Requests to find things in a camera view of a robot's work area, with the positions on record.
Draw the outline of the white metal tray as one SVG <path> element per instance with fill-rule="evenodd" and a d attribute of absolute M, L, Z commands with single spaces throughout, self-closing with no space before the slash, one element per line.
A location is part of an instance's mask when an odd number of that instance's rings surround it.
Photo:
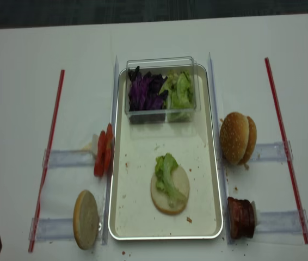
<path fill-rule="evenodd" d="M 214 239 L 223 229 L 206 69 L 198 65 L 196 75 L 201 107 L 191 122 L 133 125 L 125 114 L 127 73 L 119 74 L 108 219 L 116 240 Z M 161 213 L 151 199 L 156 158 L 166 153 L 189 179 L 187 206 L 177 215 Z"/>

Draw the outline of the clear slider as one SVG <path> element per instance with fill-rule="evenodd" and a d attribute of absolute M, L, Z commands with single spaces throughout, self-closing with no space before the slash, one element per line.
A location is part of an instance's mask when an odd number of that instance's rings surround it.
<path fill-rule="evenodd" d="M 286 162 L 292 161 L 293 154 L 290 141 L 281 141 L 271 144 L 256 144 L 249 161 L 253 162 Z"/>
<path fill-rule="evenodd" d="M 304 209 L 284 212 L 257 210 L 256 216 L 256 233 L 308 233 L 308 220 Z"/>
<path fill-rule="evenodd" d="M 73 219 L 32 219 L 29 240 L 34 241 L 56 241 L 74 240 Z"/>
<path fill-rule="evenodd" d="M 93 166 L 95 159 L 88 150 L 48 150 L 44 152 L 42 168 Z"/>

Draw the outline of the clear plastic salad box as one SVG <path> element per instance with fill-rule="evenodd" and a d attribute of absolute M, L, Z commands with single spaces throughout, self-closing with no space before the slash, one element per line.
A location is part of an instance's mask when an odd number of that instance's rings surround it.
<path fill-rule="evenodd" d="M 200 92 L 198 81 L 198 66 L 193 57 L 175 57 L 175 58 L 158 58 L 158 59 L 142 59 L 142 60 L 129 60 L 126 65 L 126 90 L 125 90 L 125 113 L 132 124 L 145 124 L 145 123 L 162 123 L 169 122 L 167 115 L 169 113 L 177 112 L 173 109 L 160 109 L 160 110 L 143 110 L 143 111 L 130 111 L 129 105 L 129 90 L 131 81 L 128 76 L 128 69 L 135 70 L 139 66 L 139 71 L 142 75 L 148 73 L 161 74 L 163 78 L 168 76 L 170 70 L 177 73 L 187 70 L 190 74 L 193 86 L 193 115 L 196 111 L 200 110 Z"/>

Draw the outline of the upright bun slice left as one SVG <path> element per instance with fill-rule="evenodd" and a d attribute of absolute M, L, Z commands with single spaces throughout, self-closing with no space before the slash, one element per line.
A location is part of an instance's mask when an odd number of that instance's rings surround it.
<path fill-rule="evenodd" d="M 83 190 L 78 195 L 73 210 L 73 234 L 80 249 L 92 248 L 97 238 L 98 227 L 96 200 L 89 190 Z"/>

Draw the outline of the upper left clear slider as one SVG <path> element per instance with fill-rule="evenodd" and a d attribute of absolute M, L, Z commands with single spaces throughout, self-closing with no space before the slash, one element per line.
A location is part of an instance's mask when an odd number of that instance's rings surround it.
<path fill-rule="evenodd" d="M 42 168 L 93 166 L 95 159 L 88 150 L 48 150 L 44 152 Z"/>

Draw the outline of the lower left clear slider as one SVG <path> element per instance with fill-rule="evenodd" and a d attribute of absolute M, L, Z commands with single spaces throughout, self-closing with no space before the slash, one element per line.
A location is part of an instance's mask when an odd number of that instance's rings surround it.
<path fill-rule="evenodd" d="M 34 241 L 56 241 L 74 240 L 73 219 L 32 219 L 29 240 Z"/>

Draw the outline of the red rail strip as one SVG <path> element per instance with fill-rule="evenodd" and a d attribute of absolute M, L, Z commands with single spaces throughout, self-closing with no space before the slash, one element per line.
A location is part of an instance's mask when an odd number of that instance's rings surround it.
<path fill-rule="evenodd" d="M 306 215 L 305 215 L 305 212 L 304 212 L 303 205 L 301 203 L 300 193 L 299 193 L 299 189 L 298 189 L 298 185 L 297 185 L 297 180 L 296 180 L 296 177 L 295 177 L 295 170 L 294 170 L 293 159 L 292 159 L 292 149 L 290 148 L 291 144 L 290 144 L 290 142 L 287 138 L 287 135 L 286 135 L 285 125 L 284 125 L 284 122 L 283 122 L 283 119 L 282 119 L 280 103 L 279 103 L 278 95 L 277 95 L 277 92 L 276 92 L 276 86 L 275 86 L 275 83 L 274 83 L 274 78 L 273 78 L 273 73 L 272 73 L 272 68 L 271 68 L 271 65 L 270 65 L 269 58 L 265 57 L 264 62 L 265 62 L 266 70 L 267 70 L 270 89 L 272 91 L 272 96 L 273 96 L 274 106 L 275 106 L 275 110 L 276 110 L 276 116 L 278 118 L 282 143 L 284 145 L 285 155 L 286 155 L 286 158 L 287 158 L 287 165 L 288 165 L 289 175 L 290 175 L 290 178 L 291 178 L 295 203 L 296 203 L 296 206 L 297 206 L 297 210 L 299 212 L 299 220 L 300 220 L 300 224 L 301 224 L 301 228 L 302 228 L 304 244 L 308 245 L 308 225 L 307 225 L 307 222 L 305 220 Z"/>
<path fill-rule="evenodd" d="M 39 188 L 39 193 L 38 193 L 38 198 L 37 198 L 37 203 L 36 203 L 36 210 L 35 210 L 35 214 L 34 214 L 34 217 L 33 217 L 33 224 L 31 225 L 32 231 L 30 232 L 31 238 L 29 240 L 28 253 L 33 253 L 33 251 L 34 251 L 35 235 L 36 235 L 36 230 L 37 230 L 37 227 L 38 227 L 39 216 L 40 216 L 40 197 L 41 197 L 42 188 L 44 186 L 46 175 L 47 175 L 47 167 L 48 167 L 48 162 L 49 162 L 49 159 L 50 159 L 50 153 L 51 153 L 51 148 L 52 148 L 52 143 L 53 143 L 53 138 L 54 138 L 54 131 L 55 131 L 55 127 L 56 127 L 56 120 L 57 120 L 57 115 L 58 115 L 60 97 L 61 97 L 61 92 L 62 92 L 62 88 L 63 88 L 64 75 L 65 75 L 65 70 L 62 69 L 60 71 L 59 84 L 58 84 L 56 100 L 55 100 L 55 104 L 54 104 L 54 111 L 53 111 L 53 116 L 52 116 L 52 121 L 51 121 L 51 127 L 50 127 L 50 133 L 49 133 L 49 137 L 48 137 L 47 148 L 45 150 L 44 158 L 43 158 L 43 161 L 42 161 L 41 182 L 40 182 L 40 188 Z"/>

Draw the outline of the green lettuce leaf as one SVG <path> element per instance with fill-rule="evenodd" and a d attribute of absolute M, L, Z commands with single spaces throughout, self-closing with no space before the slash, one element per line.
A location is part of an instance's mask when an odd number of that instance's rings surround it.
<path fill-rule="evenodd" d="M 186 203 L 187 197 L 174 185 L 172 172 L 178 168 L 178 163 L 171 153 L 156 158 L 155 175 L 156 189 L 168 197 L 168 205 L 173 208 L 178 203 Z"/>

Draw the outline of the left red rail strip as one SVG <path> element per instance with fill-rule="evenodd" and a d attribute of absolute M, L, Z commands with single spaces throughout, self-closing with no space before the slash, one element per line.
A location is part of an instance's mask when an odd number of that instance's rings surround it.
<path fill-rule="evenodd" d="M 56 100 L 55 100 L 55 104 L 54 104 L 54 111 L 53 111 L 53 116 L 52 116 L 52 121 L 51 121 L 51 127 L 50 127 L 50 133 L 49 133 L 49 137 L 48 137 L 47 148 L 45 150 L 44 158 L 43 158 L 43 161 L 42 161 L 41 182 L 40 182 L 40 188 L 39 188 L 39 193 L 38 193 L 38 198 L 37 198 L 37 203 L 36 203 L 36 210 L 35 210 L 35 214 L 34 214 L 34 217 L 33 217 L 33 224 L 31 225 L 32 231 L 30 232 L 31 238 L 29 240 L 28 253 L 33 253 L 33 251 L 34 251 L 35 235 L 36 235 L 36 230 L 37 230 L 37 227 L 38 227 L 39 216 L 40 216 L 40 197 L 41 197 L 42 188 L 44 186 L 46 175 L 47 175 L 47 167 L 48 167 L 48 162 L 49 162 L 49 159 L 50 159 L 50 153 L 51 153 L 51 148 L 52 148 L 52 143 L 53 143 L 53 138 L 54 138 L 54 131 L 55 131 L 55 127 L 56 127 L 56 120 L 57 120 L 57 115 L 58 115 L 60 97 L 61 97 L 61 92 L 62 92 L 62 88 L 63 88 L 64 75 L 65 75 L 65 70 L 62 69 L 60 71 L 59 84 L 58 84 Z"/>

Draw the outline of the lower right clear slider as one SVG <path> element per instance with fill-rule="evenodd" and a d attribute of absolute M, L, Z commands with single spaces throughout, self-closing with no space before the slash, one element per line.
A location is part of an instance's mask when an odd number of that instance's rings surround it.
<path fill-rule="evenodd" d="M 284 212 L 257 210 L 256 216 L 256 233 L 308 233 L 308 220 L 304 209 Z"/>

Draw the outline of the tomato slices stack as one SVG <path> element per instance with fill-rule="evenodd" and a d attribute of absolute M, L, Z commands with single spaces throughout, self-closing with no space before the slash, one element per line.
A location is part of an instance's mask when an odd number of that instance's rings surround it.
<path fill-rule="evenodd" d="M 94 165 L 94 176 L 102 177 L 110 166 L 112 159 L 113 127 L 109 123 L 106 131 L 102 130 L 97 142 L 97 156 Z"/>

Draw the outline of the upper right clear slider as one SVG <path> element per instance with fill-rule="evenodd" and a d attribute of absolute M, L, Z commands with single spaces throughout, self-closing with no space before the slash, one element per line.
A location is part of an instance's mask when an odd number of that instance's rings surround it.
<path fill-rule="evenodd" d="M 293 154 L 290 141 L 281 141 L 271 144 L 256 144 L 249 161 L 253 162 L 286 162 L 292 161 Z"/>

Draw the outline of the right red rail strip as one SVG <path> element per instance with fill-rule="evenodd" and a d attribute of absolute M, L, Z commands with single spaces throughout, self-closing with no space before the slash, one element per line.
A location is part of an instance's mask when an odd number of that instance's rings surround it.
<path fill-rule="evenodd" d="M 277 92 L 276 92 L 276 86 L 275 86 L 275 83 L 274 83 L 274 78 L 273 78 L 273 73 L 272 73 L 272 68 L 271 68 L 271 65 L 270 65 L 269 58 L 265 57 L 264 62 L 265 62 L 266 70 L 267 70 L 270 89 L 272 91 L 272 96 L 273 96 L 274 106 L 275 106 L 275 110 L 276 110 L 276 116 L 278 118 L 282 143 L 284 145 L 285 155 L 286 155 L 286 158 L 287 158 L 287 165 L 288 165 L 289 175 L 290 175 L 290 178 L 291 178 L 295 203 L 296 203 L 296 206 L 297 206 L 297 210 L 299 212 L 299 220 L 300 220 L 300 224 L 301 224 L 301 228 L 302 228 L 304 244 L 308 245 L 308 225 L 307 225 L 307 222 L 305 220 L 306 215 L 305 215 L 305 212 L 304 212 L 303 205 L 301 203 L 300 193 L 299 193 L 299 189 L 298 189 L 298 185 L 297 185 L 297 180 L 296 180 L 296 177 L 295 177 L 295 170 L 294 170 L 293 159 L 292 159 L 292 149 L 290 148 L 291 144 L 290 144 L 290 142 L 287 138 L 287 135 L 286 135 L 285 125 L 284 125 L 284 122 L 283 122 L 283 119 L 282 119 L 280 103 L 279 103 L 278 95 L 277 95 Z"/>

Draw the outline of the white tomato pusher block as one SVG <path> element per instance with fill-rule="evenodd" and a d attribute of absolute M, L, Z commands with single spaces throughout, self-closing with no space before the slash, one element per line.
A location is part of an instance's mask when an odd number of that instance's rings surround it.
<path fill-rule="evenodd" d="M 94 134 L 91 142 L 91 152 L 93 156 L 96 158 L 98 153 L 98 135 Z"/>

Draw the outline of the purple cabbage shreds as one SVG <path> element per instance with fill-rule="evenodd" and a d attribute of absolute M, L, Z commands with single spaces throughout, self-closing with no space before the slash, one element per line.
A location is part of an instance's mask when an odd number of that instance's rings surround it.
<path fill-rule="evenodd" d="M 150 71 L 144 75 L 137 66 L 135 70 L 128 69 L 131 81 L 128 98 L 130 111 L 160 110 L 167 107 L 168 90 L 161 92 L 167 77 L 161 74 L 152 74 Z"/>

